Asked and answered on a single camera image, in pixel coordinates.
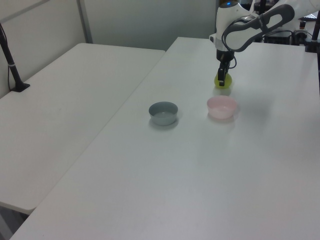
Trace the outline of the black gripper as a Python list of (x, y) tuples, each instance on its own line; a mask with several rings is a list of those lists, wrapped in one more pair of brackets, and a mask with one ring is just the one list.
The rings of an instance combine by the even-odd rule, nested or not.
[(217, 84), (219, 87), (225, 86), (225, 75), (228, 74), (231, 61), (234, 59), (234, 51), (216, 50), (216, 59), (220, 62), (217, 72)]

